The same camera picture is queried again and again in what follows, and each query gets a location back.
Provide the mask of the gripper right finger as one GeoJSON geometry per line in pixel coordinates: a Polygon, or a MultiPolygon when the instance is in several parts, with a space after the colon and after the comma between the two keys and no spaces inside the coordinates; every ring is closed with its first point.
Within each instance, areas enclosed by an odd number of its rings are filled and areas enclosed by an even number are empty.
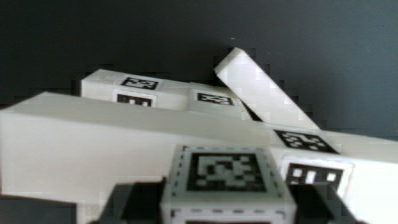
{"type": "Polygon", "coordinates": [[[289,185],[296,203],[294,224],[367,224],[360,221],[328,184],[289,185]]]}

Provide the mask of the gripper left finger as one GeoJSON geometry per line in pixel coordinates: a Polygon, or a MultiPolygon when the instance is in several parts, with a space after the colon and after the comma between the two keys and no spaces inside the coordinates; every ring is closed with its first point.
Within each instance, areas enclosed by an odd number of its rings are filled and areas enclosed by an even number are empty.
{"type": "Polygon", "coordinates": [[[97,219],[88,224],[161,224],[163,182],[117,184],[97,219]]]}

